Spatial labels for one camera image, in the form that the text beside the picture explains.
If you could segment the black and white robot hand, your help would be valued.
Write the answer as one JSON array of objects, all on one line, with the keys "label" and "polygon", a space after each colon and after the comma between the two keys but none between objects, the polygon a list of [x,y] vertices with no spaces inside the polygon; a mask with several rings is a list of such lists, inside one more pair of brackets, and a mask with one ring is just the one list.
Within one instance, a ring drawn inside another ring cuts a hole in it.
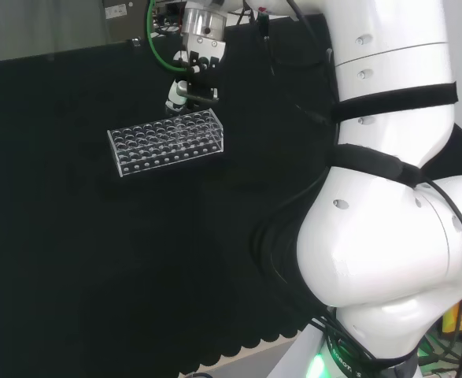
[{"label": "black and white robot hand", "polygon": [[182,48],[173,58],[173,65],[180,71],[164,103],[167,114],[191,113],[218,103],[225,53],[226,43],[222,40],[183,35]]}]

